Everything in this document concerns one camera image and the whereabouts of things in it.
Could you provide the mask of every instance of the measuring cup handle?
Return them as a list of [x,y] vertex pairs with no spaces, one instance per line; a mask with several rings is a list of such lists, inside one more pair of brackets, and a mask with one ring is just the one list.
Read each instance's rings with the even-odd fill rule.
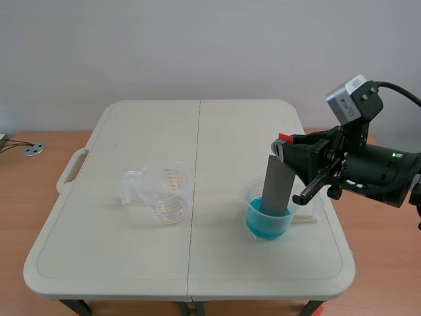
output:
[[135,189],[136,182],[140,181],[142,171],[128,171],[118,181],[118,194],[123,205],[129,204],[132,200],[132,192]]

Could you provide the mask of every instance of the black wire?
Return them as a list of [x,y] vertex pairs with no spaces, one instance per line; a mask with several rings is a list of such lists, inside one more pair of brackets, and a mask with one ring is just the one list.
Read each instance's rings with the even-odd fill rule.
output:
[[391,84],[390,82],[376,81],[375,83],[377,87],[388,88],[388,89],[396,91],[397,93],[400,93],[401,95],[407,97],[412,102],[417,104],[417,106],[421,107],[421,99],[418,99],[415,95],[413,95],[409,91],[406,91],[404,88],[401,88],[395,84]]
[[30,143],[30,142],[23,142],[22,140],[6,140],[6,142],[21,143],[21,144],[26,144],[26,145],[33,146],[33,143]]
[[7,144],[7,145],[0,146],[0,149],[4,147],[10,147],[10,146],[16,146],[16,145],[33,146],[33,145],[28,145],[28,144]]
[[12,149],[12,148],[15,148],[15,147],[20,147],[20,146],[27,146],[27,144],[16,144],[16,145],[13,145],[13,146],[11,146],[9,148],[6,148],[5,150],[0,151],[0,154],[4,153],[5,151],[8,151],[9,149]]

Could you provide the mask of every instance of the empty measuring cup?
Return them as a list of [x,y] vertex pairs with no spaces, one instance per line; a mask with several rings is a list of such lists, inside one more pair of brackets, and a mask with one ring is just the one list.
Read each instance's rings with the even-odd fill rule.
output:
[[256,236],[264,239],[275,239],[281,236],[291,224],[294,214],[299,210],[299,206],[289,199],[285,216],[274,217],[260,212],[260,203],[262,199],[264,174],[260,174],[252,179],[242,194],[247,202],[245,207],[245,221],[249,230]]
[[193,183],[187,167],[179,161],[149,165],[142,171],[128,171],[118,183],[121,202],[129,204],[133,189],[158,217],[174,224],[183,220],[193,205]]

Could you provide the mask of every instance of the wooden desk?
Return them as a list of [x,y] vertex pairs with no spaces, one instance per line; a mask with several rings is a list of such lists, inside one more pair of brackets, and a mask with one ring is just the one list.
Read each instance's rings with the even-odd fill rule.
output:
[[[89,132],[25,133],[16,140],[43,141],[47,150],[25,157],[22,148],[0,155],[0,315],[56,316],[72,312],[26,287],[25,258],[58,196],[57,179]],[[353,285],[325,304],[323,316],[419,315],[421,232],[413,206],[395,209],[344,193],[335,209],[356,264]],[[178,315],[166,302],[90,302],[94,315]],[[207,315],[296,315],[302,302],[210,302]]]

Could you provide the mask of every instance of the white folding table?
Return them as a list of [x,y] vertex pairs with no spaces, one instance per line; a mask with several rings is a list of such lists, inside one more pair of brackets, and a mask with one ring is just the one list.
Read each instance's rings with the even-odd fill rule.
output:
[[[277,240],[254,238],[239,191],[264,173],[278,133],[302,134],[283,101],[122,101],[101,117],[65,168],[60,196],[28,255],[26,284],[81,316],[84,300],[310,300],[301,315],[352,283],[355,264],[326,191],[314,223]],[[86,160],[68,182],[78,161]],[[157,160],[195,173],[193,213],[158,223],[141,203],[122,206],[125,171]]]

